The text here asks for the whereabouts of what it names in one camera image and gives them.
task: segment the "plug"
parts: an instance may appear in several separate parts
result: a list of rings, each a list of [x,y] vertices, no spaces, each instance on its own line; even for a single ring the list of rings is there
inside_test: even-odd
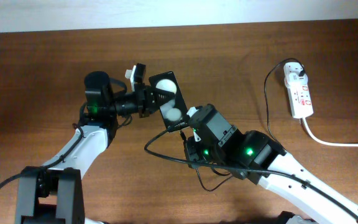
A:
[[[305,118],[313,114],[308,76],[298,62],[284,65],[284,84],[288,89],[291,113],[293,118]]]

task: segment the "white power cord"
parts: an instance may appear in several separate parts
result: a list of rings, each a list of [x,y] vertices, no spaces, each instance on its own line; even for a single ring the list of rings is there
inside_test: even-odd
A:
[[[316,138],[316,136],[314,136],[314,134],[310,131],[308,123],[306,122],[306,118],[302,118],[302,122],[303,122],[303,126],[305,127],[310,137],[320,144],[324,144],[327,146],[358,147],[358,144],[353,144],[353,143],[331,143],[331,142],[322,141]]]

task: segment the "wood grain tabletop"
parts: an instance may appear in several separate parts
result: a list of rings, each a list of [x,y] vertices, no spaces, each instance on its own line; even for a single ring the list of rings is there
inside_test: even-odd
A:
[[[0,34],[0,182],[41,165],[71,139],[89,72],[102,70],[129,84],[125,71],[138,62],[147,65],[145,80],[172,70],[188,108],[212,103],[242,132],[267,133],[264,78],[288,57],[299,59],[309,76],[312,132],[326,141],[358,142],[358,20]],[[280,67],[267,84],[274,135],[310,172],[358,204],[358,148],[314,142],[291,116],[283,78]],[[134,116],[117,132],[82,181],[88,218],[219,223],[281,211],[307,217],[248,180],[204,191],[193,169],[144,152],[164,128],[155,113]],[[151,148],[185,157],[177,133]],[[201,175],[207,187],[223,178],[208,169]],[[0,191],[2,224],[13,222],[16,193],[17,181]]]

